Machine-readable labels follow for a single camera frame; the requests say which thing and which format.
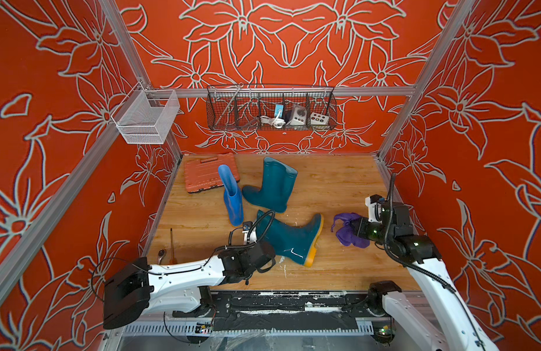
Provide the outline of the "teal boot with yellow sole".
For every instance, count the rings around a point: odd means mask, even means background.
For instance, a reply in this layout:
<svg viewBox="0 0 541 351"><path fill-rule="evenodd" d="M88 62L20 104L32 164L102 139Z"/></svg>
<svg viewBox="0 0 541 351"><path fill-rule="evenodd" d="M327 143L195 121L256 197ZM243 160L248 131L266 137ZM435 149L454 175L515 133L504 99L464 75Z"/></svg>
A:
<svg viewBox="0 0 541 351"><path fill-rule="evenodd" d="M263 160L261 187L246 185L242 189L244 199L254 206L285 213L287 203L295 186L298 171L277 159Z"/></svg>

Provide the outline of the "bright blue rubber boot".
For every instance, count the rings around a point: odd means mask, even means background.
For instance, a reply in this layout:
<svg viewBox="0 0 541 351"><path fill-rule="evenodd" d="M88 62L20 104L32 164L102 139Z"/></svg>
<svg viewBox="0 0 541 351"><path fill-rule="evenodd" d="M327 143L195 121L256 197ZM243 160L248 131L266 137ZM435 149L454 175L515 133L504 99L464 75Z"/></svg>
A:
<svg viewBox="0 0 541 351"><path fill-rule="evenodd" d="M225 188L224 203L228 211L230 223L236 227L240 226L244 221L244 209L238 182L227 165L220 165L218 167L218 174Z"/></svg>

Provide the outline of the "purple cloth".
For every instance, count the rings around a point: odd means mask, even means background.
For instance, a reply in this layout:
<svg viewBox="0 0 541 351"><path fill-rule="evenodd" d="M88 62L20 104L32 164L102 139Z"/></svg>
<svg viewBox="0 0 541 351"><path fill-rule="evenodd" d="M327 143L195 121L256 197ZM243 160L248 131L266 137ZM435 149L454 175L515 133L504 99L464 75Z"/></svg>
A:
<svg viewBox="0 0 541 351"><path fill-rule="evenodd" d="M358 247L365 249L369 247L370 240L360 238L356 235L355 229L351 226L352 221L359 222L363 217L357 213L340 213L333 218L333 225L330 231L336 234L336 238L345 247Z"/></svg>

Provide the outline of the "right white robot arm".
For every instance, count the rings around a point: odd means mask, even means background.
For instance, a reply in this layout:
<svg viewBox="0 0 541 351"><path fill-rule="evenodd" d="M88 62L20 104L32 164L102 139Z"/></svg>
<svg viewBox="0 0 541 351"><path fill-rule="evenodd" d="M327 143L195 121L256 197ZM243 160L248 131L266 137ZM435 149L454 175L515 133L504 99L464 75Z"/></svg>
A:
<svg viewBox="0 0 541 351"><path fill-rule="evenodd" d="M365 204L368 216L352 220L350 228L408 270L439 324L434 326L416 310L392 281L370 285L367 310L394 319L422 350L496 350L460 297L433 241L415 234L408 207L380 195L367 197Z"/></svg>

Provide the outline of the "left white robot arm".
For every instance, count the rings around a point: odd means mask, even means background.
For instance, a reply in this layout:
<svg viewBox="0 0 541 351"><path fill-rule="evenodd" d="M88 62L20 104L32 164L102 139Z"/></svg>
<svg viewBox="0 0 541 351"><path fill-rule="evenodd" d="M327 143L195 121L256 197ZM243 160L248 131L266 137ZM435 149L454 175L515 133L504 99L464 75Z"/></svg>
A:
<svg viewBox="0 0 541 351"><path fill-rule="evenodd" d="M273 267L275 257L263 238L218 247L209 258L190 263L150 265L139 257L106 280L103 328L121 328L153 312L193 312L207 303L203 288L248 281Z"/></svg>

